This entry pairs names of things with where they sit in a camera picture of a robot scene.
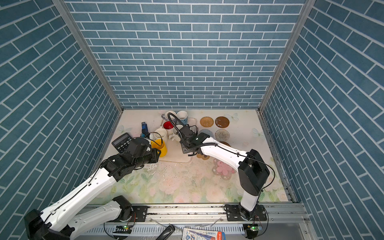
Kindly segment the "blue grey woven coaster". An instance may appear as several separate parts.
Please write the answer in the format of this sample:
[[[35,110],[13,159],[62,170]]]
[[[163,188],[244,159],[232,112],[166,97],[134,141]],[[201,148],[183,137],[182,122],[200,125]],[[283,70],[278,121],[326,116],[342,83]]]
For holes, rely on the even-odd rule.
[[[213,132],[210,131],[210,130],[208,130],[208,129],[202,129],[202,130],[199,131],[199,133],[207,134],[207,135],[209,135],[209,136],[212,137],[212,138],[214,137]]]

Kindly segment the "beige serving tray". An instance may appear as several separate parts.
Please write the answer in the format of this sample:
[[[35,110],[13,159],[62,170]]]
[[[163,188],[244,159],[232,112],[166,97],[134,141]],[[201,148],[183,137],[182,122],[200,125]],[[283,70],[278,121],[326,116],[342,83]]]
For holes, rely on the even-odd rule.
[[[162,128],[165,120],[160,117],[159,123],[154,123],[154,129],[151,132],[158,132],[156,129]],[[172,141],[169,139],[168,135],[165,137],[165,145],[167,147],[167,153],[164,157],[159,158],[159,162],[173,162],[173,163],[188,163],[191,161],[192,157],[188,154],[184,154],[182,151],[181,144],[176,140]],[[150,135],[150,139],[156,140],[155,134]]]

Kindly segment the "brown paw print coaster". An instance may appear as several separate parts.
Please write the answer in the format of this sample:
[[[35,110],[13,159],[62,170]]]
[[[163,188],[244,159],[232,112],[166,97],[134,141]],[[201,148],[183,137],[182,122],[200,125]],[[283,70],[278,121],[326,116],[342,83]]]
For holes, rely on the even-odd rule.
[[[208,160],[210,157],[207,155],[197,154],[196,157],[201,160]]]

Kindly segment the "yellow mug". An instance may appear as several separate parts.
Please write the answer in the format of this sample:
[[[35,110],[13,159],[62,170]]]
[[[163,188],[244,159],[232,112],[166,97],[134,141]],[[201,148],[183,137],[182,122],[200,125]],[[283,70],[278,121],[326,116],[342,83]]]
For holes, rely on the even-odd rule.
[[[155,148],[159,151],[161,151],[160,158],[163,158],[166,156],[168,153],[168,149],[166,146],[166,143],[163,139],[156,139],[156,140],[151,140],[152,148]]]

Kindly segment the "brown cork round coaster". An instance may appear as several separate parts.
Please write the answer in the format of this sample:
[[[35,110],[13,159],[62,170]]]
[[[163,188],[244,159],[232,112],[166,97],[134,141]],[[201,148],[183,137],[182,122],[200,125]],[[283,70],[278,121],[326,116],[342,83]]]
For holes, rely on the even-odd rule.
[[[226,146],[228,146],[228,147],[231,147],[231,145],[228,144],[227,142],[221,141],[220,143],[222,143],[222,144],[224,144],[224,145],[226,145]]]

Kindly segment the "dark brown wooden coaster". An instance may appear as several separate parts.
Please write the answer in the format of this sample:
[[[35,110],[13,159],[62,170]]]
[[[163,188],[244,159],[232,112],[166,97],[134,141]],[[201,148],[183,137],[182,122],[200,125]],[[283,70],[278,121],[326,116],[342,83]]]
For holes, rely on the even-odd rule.
[[[230,125],[230,120],[227,117],[220,116],[215,119],[215,124],[217,127],[225,129]]]

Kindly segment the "pink flower coaster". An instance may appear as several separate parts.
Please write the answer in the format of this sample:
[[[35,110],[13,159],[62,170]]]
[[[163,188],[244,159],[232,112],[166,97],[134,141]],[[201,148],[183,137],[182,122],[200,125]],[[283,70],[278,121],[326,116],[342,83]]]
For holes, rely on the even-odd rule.
[[[232,175],[236,173],[232,167],[218,159],[214,159],[214,167],[212,168],[212,172],[226,181],[230,180]]]

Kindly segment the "white speckled mug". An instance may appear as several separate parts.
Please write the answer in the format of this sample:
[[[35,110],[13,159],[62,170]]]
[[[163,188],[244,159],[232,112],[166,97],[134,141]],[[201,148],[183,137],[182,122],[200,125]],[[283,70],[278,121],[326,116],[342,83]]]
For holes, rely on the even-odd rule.
[[[176,127],[173,127],[173,131],[169,135],[169,140],[180,142],[181,137],[178,135],[178,130],[180,130],[182,127],[183,125],[176,125]]]

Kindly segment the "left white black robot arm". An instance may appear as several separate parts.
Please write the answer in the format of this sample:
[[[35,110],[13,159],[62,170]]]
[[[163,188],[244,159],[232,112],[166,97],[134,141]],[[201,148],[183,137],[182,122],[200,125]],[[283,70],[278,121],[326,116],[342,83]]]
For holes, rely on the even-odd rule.
[[[132,204],[123,196],[80,214],[97,195],[124,176],[145,164],[158,162],[161,151],[153,149],[148,140],[130,140],[124,152],[105,159],[96,172],[51,206],[31,210],[24,217],[30,240],[74,240],[82,233],[108,221],[128,222],[135,217]]]

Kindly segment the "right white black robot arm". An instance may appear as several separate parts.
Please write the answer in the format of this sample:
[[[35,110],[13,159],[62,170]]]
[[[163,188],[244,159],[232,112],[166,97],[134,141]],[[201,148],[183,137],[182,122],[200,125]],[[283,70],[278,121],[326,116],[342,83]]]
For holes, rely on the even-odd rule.
[[[246,221],[254,219],[260,193],[270,173],[275,174],[274,169],[264,162],[259,152],[253,149],[248,152],[234,149],[205,133],[195,133],[188,125],[177,129],[177,135],[181,138],[183,153],[213,157],[238,172],[240,185],[244,190],[238,207],[239,215]]]

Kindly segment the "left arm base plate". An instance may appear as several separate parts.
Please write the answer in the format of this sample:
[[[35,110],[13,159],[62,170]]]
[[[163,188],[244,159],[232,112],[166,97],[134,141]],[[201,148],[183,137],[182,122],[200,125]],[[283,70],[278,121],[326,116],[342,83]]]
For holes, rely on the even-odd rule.
[[[148,206],[132,206],[132,218],[130,222],[143,223],[146,221]]]

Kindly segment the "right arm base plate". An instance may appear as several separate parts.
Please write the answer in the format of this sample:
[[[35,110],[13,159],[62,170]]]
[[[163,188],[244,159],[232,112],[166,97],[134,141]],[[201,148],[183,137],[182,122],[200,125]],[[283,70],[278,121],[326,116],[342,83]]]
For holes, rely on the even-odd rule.
[[[240,204],[226,204],[224,205],[224,210],[227,214],[227,220],[229,222],[266,221],[268,218],[265,207],[259,204],[257,204],[252,211],[246,210]]]

